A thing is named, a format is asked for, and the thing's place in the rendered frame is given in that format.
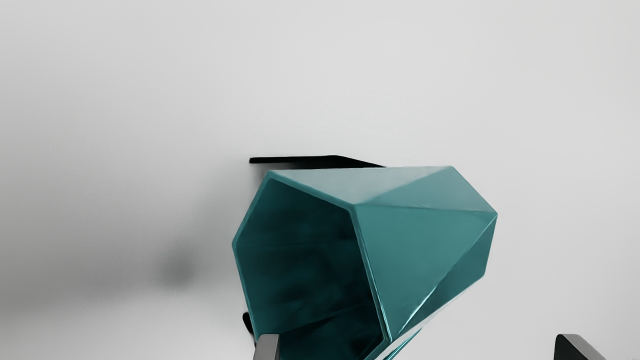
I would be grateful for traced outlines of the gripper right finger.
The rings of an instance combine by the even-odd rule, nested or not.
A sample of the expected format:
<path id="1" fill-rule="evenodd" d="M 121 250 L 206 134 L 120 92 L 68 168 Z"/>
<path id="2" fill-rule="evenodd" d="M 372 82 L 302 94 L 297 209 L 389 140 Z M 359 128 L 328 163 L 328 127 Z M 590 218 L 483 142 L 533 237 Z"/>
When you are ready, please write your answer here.
<path id="1" fill-rule="evenodd" d="M 554 360 L 606 360 L 606 358 L 582 336 L 576 333 L 559 333 L 554 342 Z"/>

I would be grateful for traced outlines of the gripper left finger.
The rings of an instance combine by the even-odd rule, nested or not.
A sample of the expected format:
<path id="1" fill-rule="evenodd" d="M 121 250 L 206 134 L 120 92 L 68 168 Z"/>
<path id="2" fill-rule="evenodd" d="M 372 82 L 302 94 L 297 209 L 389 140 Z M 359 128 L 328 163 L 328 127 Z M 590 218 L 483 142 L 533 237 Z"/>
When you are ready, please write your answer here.
<path id="1" fill-rule="evenodd" d="M 281 335 L 263 333 L 256 340 L 253 360 L 281 360 Z"/>

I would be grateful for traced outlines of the teal faceted mug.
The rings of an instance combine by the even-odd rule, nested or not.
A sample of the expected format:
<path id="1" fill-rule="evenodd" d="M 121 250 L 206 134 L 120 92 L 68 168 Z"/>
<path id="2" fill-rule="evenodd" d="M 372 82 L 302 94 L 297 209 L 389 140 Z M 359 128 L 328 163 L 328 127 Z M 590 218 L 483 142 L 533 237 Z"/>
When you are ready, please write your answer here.
<path id="1" fill-rule="evenodd" d="M 232 247 L 281 360 L 392 360 L 484 276 L 498 213 L 451 166 L 268 171 Z"/>

